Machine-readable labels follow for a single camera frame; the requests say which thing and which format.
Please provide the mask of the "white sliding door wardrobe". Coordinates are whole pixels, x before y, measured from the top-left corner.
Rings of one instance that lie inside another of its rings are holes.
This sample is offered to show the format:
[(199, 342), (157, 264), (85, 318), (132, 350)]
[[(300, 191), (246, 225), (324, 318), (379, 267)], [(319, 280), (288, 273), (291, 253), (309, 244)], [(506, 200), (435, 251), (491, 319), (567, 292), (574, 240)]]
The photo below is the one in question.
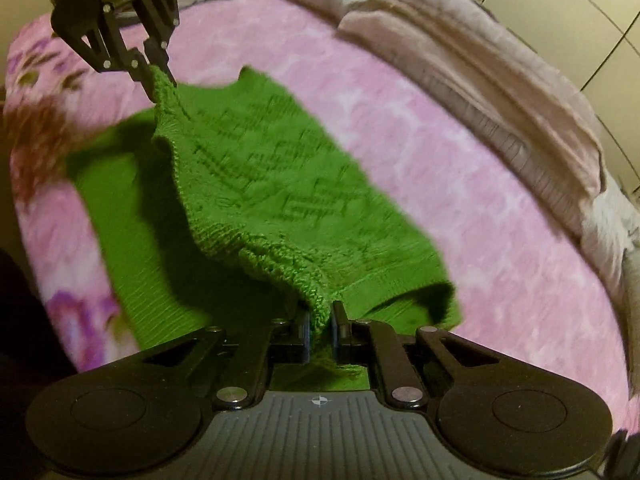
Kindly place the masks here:
[(477, 0), (585, 95), (612, 175), (639, 195), (639, 0)]

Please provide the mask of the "grey striped duvet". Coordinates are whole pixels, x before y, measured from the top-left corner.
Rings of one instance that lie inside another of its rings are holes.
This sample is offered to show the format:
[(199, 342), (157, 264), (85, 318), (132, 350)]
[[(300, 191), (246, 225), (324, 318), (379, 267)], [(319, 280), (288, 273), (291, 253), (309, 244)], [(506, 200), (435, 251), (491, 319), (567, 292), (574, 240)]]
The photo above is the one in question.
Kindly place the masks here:
[[(346, 34), (346, 32), (342, 32), (340, 29), (340, 23), (345, 14), (355, 6), (359, 6), (363, 0), (295, 1), (332, 16), (332, 18), (335, 18), (338, 31), (341, 34), (358, 41), (363, 45), (363, 47), (366, 47), (373, 52), (357, 38)], [(599, 226), (597, 232), (594, 232), (581, 240), (563, 226), (562, 223), (559, 222), (558, 218), (555, 217), (555, 219), (558, 220), (559, 224), (566, 229), (572, 237), (574, 237), (582, 255), (593, 266), (593, 269), (597, 271), (597, 274), (599, 274), (603, 284), (605, 284), (610, 296), (614, 300), (621, 300), (628, 288), (627, 282), (624, 278), (623, 262), (626, 255), (631, 254), (639, 245), (639, 214), (638, 210), (631, 205), (629, 200), (626, 199), (623, 192), (620, 190), (620, 187), (608, 172), (608, 168), (606, 168), (606, 166), (605, 171), (608, 187), (598, 200), (597, 214), (599, 217)], [(540, 198), (538, 198), (538, 200), (540, 200), (548, 211), (552, 213)]]

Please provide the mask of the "green knitted sweater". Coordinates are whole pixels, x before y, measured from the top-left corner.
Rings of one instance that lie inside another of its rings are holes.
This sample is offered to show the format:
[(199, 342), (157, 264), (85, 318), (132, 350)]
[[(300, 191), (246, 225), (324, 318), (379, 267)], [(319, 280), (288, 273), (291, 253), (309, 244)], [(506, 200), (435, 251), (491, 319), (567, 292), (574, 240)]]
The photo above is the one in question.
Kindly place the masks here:
[(310, 362), (273, 387), (346, 390), (366, 374), (332, 360), (335, 301), (401, 334), (460, 324), (435, 245), (277, 81), (244, 67), (224, 87), (155, 88), (66, 160), (140, 348), (304, 311)]

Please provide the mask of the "pink floral bed blanket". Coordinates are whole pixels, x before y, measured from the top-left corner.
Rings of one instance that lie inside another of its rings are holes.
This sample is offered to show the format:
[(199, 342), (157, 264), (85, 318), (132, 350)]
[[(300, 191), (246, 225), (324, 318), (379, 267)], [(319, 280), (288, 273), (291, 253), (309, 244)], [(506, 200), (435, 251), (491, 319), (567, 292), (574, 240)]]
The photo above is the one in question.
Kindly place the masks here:
[[(226, 84), (250, 65), (288, 87), (442, 252), (462, 337), (597, 391), (616, 428), (637, 430), (622, 333), (572, 241), (502, 161), (420, 87), (291, 0), (215, 0), (183, 11), (176, 76)], [(80, 370), (134, 352), (91, 222), (69, 180), (40, 164), (144, 110), (124, 74), (98, 74), (47, 16), (4, 54), (3, 118), (13, 194), (43, 312)]]

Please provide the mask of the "mauve velvet quilt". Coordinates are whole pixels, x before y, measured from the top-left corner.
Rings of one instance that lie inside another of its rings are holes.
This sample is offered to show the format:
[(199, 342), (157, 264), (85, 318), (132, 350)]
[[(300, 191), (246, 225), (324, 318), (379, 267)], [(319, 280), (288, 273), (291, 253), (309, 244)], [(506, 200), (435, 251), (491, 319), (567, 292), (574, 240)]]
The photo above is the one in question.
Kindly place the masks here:
[(599, 127), (569, 80), (473, 0), (363, 0), (340, 23), (492, 146), (571, 233), (599, 226)]

